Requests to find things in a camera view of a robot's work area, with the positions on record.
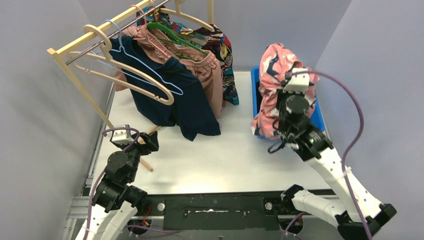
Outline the navy blue shorts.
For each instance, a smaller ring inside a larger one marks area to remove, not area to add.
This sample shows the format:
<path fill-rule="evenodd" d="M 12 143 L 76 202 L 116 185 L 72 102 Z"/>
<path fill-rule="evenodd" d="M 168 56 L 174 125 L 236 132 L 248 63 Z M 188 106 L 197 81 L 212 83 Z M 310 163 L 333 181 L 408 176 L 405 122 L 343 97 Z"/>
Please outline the navy blue shorts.
<path fill-rule="evenodd" d="M 112 48 L 118 49 L 118 39 L 111 39 Z M 173 94 L 174 103 L 164 105 L 134 90 L 131 95 L 137 110 L 153 124 L 163 127 L 173 127 L 178 125 L 182 135 L 193 141 L 198 134 L 205 136 L 218 136 L 221 133 L 220 125 L 215 117 L 212 108 L 204 93 L 199 79 L 194 76 L 176 58 L 171 57 L 164 64 L 159 64 L 151 60 L 140 46 L 136 46 L 136 41 L 130 36 L 122 37 L 122 44 L 127 53 L 133 55 L 149 67 L 155 70 L 162 78 L 181 88 L 183 95 Z M 128 56 L 118 53 L 110 53 L 113 59 L 134 67 L 157 80 L 159 78 L 149 69 Z M 169 90 L 178 90 L 169 84 L 163 83 Z"/>

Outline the light blue wire hanger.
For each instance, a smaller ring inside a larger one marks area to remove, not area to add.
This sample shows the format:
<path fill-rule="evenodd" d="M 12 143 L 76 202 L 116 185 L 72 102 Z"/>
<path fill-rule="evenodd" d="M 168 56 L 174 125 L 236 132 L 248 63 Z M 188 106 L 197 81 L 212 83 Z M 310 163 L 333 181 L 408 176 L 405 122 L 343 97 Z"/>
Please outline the light blue wire hanger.
<path fill-rule="evenodd" d="M 173 84 L 171 82 L 165 81 L 159 73 L 157 73 L 150 66 L 148 66 L 146 63 L 144 63 L 141 59 L 139 59 L 136 56 L 133 56 L 133 55 L 127 53 L 125 47 L 123 46 L 123 42 L 122 42 L 122 30 L 120 29 L 120 27 L 114 21 L 112 21 L 110 19 L 106 19 L 102 23 L 104 24 L 106 22 L 112 23 L 118 29 L 118 38 L 117 39 L 118 39 L 118 42 L 119 42 L 119 47 L 118 47 L 118 49 L 112 48 L 111 51 L 116 52 L 116 53 L 122 53 L 122 54 L 126 55 L 127 57 L 129 57 L 129 58 L 131 58 L 131 59 L 139 62 L 141 65 L 145 66 L 154 75 L 156 75 L 163 84 L 170 85 L 170 86 L 174 87 L 177 90 L 177 92 L 175 92 L 173 90 L 170 90 L 171 93 L 176 94 L 176 95 L 179 95 L 179 96 L 182 96 L 184 94 L 184 91 L 181 88 L 179 88 L 178 86 L 176 86 L 175 84 Z"/>

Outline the beige wooden hanger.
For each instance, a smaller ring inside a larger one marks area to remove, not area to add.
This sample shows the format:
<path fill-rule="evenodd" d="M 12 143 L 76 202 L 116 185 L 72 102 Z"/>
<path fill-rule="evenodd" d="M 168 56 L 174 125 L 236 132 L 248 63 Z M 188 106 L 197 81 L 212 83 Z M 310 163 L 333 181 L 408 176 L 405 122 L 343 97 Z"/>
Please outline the beige wooden hanger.
<path fill-rule="evenodd" d="M 157 81 L 156 79 L 154 79 L 153 77 L 151 77 L 150 75 L 148 75 L 147 73 L 144 73 L 141 70 L 138 70 L 130 65 L 124 64 L 122 62 L 119 62 L 115 59 L 113 59 L 111 52 L 115 52 L 115 53 L 123 53 L 125 56 L 130 57 L 134 60 L 136 60 L 137 62 L 141 63 L 143 66 L 145 66 L 145 63 L 143 61 L 141 61 L 140 59 L 136 58 L 135 56 L 132 56 L 130 54 L 128 54 L 123 46 L 122 43 L 122 39 L 119 37 L 118 38 L 118 49 L 114 49 L 112 46 L 112 42 L 111 39 L 107 37 L 107 35 L 100 30 L 99 27 L 91 25 L 91 24 L 87 24 L 83 27 L 83 31 L 85 33 L 89 33 L 92 32 L 94 34 L 96 34 L 98 37 L 101 38 L 101 40 L 103 40 L 103 43 L 99 46 L 100 51 L 102 54 L 98 54 L 98 53 L 93 53 L 90 50 L 88 51 L 88 53 L 82 53 L 79 51 L 71 51 L 70 53 L 68 53 L 68 57 L 76 57 L 78 54 L 82 54 L 83 57 L 88 57 L 90 59 L 94 59 L 98 62 L 100 62 L 101 64 L 104 64 L 108 67 L 113 68 L 114 70 L 117 70 L 121 73 L 123 73 L 124 75 L 128 76 L 128 77 L 133 77 L 136 80 L 139 80 L 141 82 L 147 83 L 148 85 L 154 86 L 156 88 L 158 88 L 162 93 L 165 94 L 165 98 L 159 96 L 156 93 L 153 93 L 151 91 L 148 91 L 146 89 L 143 89 L 139 86 L 136 86 L 134 84 L 128 83 L 126 81 L 123 81 L 117 77 L 114 76 L 110 76 L 107 74 L 103 74 L 101 72 L 86 68 L 86 67 L 82 67 L 80 65 L 78 65 L 77 63 L 73 62 L 72 64 L 74 65 L 74 67 L 76 67 L 77 69 L 79 69 L 82 72 L 88 73 L 88 74 L 93 74 L 96 75 L 98 77 L 102 77 L 105 78 L 107 80 L 112 81 L 115 84 L 124 86 L 128 89 L 134 90 L 144 96 L 147 96 L 163 105 L 166 106 L 170 106 L 174 103 L 174 96 L 171 93 L 171 91 L 166 88 L 162 82 Z"/>

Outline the pink shark print shorts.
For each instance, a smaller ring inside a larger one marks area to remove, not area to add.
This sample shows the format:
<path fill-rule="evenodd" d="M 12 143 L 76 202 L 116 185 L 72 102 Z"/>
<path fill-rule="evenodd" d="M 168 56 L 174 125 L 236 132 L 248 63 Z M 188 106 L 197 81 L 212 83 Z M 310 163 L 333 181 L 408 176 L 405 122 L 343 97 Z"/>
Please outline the pink shark print shorts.
<path fill-rule="evenodd" d="M 278 94 L 288 83 L 285 73 L 291 72 L 293 68 L 311 70 L 283 43 L 272 43 L 266 48 L 259 65 L 258 91 L 262 100 L 259 111 L 251 122 L 253 135 L 270 140 L 284 138 L 278 129 L 280 117 Z"/>

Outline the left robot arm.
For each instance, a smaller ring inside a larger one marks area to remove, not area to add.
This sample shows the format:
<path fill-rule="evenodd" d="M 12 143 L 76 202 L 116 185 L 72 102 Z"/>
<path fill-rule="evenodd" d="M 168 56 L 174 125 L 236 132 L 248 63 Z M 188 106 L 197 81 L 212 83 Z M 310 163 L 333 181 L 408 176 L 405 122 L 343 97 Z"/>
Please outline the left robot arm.
<path fill-rule="evenodd" d="M 104 170 L 94 182 L 88 212 L 76 239 L 115 240 L 136 214 L 148 208 L 147 192 L 132 185 L 140 158 L 159 150 L 158 132 L 139 132 L 121 126 L 105 130 L 119 150 L 111 153 Z"/>

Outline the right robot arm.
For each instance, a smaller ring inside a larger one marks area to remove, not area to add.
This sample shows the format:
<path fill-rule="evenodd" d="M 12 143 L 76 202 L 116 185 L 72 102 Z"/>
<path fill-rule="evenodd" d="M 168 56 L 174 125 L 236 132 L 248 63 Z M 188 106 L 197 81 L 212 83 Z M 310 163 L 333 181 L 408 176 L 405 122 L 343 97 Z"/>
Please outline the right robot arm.
<path fill-rule="evenodd" d="M 294 184 L 281 194 L 281 207 L 289 213 L 305 212 L 337 228 L 345 240 L 374 236 L 397 213 L 390 203 L 375 198 L 340 158 L 330 139 L 307 117 L 308 101 L 300 95 L 279 96 L 278 129 L 282 145 L 290 147 L 313 168 L 336 194 L 334 202 Z"/>

